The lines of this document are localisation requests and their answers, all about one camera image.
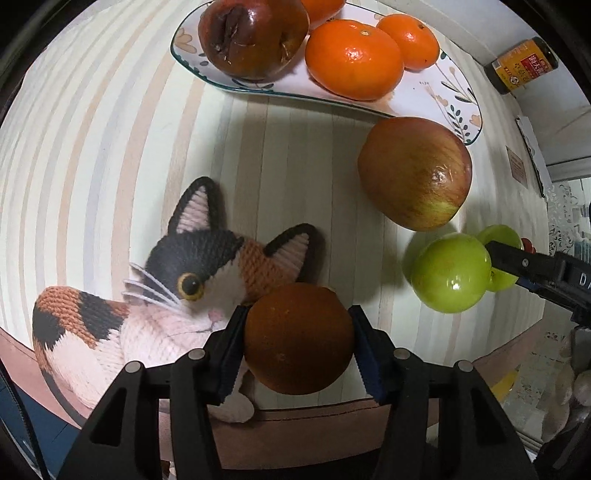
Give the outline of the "small red knob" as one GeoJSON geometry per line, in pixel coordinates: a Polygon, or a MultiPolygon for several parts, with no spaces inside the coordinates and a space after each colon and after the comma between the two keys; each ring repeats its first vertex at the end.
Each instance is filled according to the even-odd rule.
{"type": "Polygon", "coordinates": [[[530,239],[528,239],[526,237],[522,237],[521,241],[522,241],[523,249],[525,252],[532,253],[532,254],[535,254],[537,252],[536,248],[534,247],[534,245],[530,239]]]}

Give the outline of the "striped cat print mat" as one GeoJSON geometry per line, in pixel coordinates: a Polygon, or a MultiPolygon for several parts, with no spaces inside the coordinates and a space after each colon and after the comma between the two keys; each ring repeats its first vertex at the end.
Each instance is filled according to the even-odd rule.
{"type": "Polygon", "coordinates": [[[190,1],[99,1],[35,59],[1,126],[1,357],[34,405],[64,418],[32,354],[33,305],[66,285],[119,299],[190,182],[221,185],[228,226],[270,241],[308,223],[322,233],[318,282],[361,304],[394,343],[490,381],[542,332],[544,303],[514,287],[443,315],[401,261],[429,241],[368,201],[356,155],[363,111],[208,85],[169,45],[190,1]]]}

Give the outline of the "dark red pomegranate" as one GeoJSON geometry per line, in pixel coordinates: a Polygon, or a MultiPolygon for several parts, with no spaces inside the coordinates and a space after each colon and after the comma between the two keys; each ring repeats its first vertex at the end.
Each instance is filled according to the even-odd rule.
{"type": "Polygon", "coordinates": [[[296,0],[214,1],[201,14],[198,39],[209,62],[231,77],[264,80],[283,71],[308,35],[296,0]]]}

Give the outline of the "dark orange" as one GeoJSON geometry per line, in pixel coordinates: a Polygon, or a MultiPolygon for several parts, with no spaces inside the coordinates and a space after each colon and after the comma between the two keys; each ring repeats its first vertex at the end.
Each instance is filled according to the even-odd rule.
{"type": "Polygon", "coordinates": [[[276,393],[308,395],[342,376],[353,357],[353,321],[334,291],[308,283],[256,301],[245,323],[245,362],[276,393]]]}

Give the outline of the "deer pattern ceramic plate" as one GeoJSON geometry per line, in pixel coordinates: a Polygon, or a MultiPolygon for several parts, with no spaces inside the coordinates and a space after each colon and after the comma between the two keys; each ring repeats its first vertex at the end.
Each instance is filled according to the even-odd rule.
{"type": "Polygon", "coordinates": [[[233,93],[338,105],[385,117],[421,117],[444,125],[467,146],[475,143],[483,130],[482,112],[473,89],[445,51],[440,52],[435,65],[418,73],[405,73],[393,92],[374,102],[351,100],[322,88],[308,75],[302,52],[280,75],[270,80],[245,81],[226,75],[206,58],[197,26],[207,7],[207,3],[201,4],[182,20],[172,38],[170,53],[209,85],[233,93]]]}

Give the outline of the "soy sauce bottle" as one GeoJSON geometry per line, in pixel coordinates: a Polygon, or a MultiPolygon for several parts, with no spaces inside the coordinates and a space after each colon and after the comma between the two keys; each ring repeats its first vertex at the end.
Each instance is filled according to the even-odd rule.
{"type": "Polygon", "coordinates": [[[491,84],[502,94],[558,68],[559,60],[540,37],[524,40],[484,67],[491,84]]]}

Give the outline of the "green apple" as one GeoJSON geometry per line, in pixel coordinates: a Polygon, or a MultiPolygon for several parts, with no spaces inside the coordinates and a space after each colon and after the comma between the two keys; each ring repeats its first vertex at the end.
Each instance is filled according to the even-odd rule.
{"type": "Polygon", "coordinates": [[[410,283],[429,308],[461,313],[484,296],[491,270],[490,254],[476,237],[452,233],[431,242],[415,258],[410,283]]]}
{"type": "MultiPolygon", "coordinates": [[[[488,244],[491,242],[498,242],[520,250],[523,249],[520,235],[513,228],[505,224],[490,225],[482,230],[477,235],[477,238],[486,249],[489,249],[488,244]]],[[[493,249],[493,253],[491,254],[491,276],[487,287],[488,291],[497,293],[505,291],[516,284],[518,281],[516,275],[499,268],[499,266],[507,266],[511,259],[511,255],[507,255],[505,249],[493,249]]]]}

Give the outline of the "large orange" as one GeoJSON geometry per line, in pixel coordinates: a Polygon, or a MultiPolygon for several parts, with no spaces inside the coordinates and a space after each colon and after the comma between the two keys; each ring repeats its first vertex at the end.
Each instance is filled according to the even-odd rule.
{"type": "Polygon", "coordinates": [[[315,29],[325,21],[332,19],[339,14],[346,4],[345,0],[301,0],[305,10],[308,12],[311,29],[315,29]]]}

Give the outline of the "red yellow apple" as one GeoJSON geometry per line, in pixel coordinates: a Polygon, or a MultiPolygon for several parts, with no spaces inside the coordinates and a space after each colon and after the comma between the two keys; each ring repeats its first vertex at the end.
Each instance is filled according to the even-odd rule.
{"type": "Polygon", "coordinates": [[[377,122],[358,157],[363,192],[406,229],[448,224],[470,192],[473,163],[451,130],[431,120],[397,117],[377,122]]]}

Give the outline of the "small tangerine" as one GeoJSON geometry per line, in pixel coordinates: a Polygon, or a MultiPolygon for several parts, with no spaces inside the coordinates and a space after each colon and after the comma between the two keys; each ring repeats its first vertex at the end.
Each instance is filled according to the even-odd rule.
{"type": "Polygon", "coordinates": [[[419,72],[433,66],[440,45],[433,32],[419,19],[406,14],[383,17],[377,24],[398,44],[408,71],[419,72]]]}
{"type": "Polygon", "coordinates": [[[353,20],[332,20],[312,31],[304,61],[315,82],[356,101],[384,97],[405,71],[400,47],[391,36],[353,20]]]}

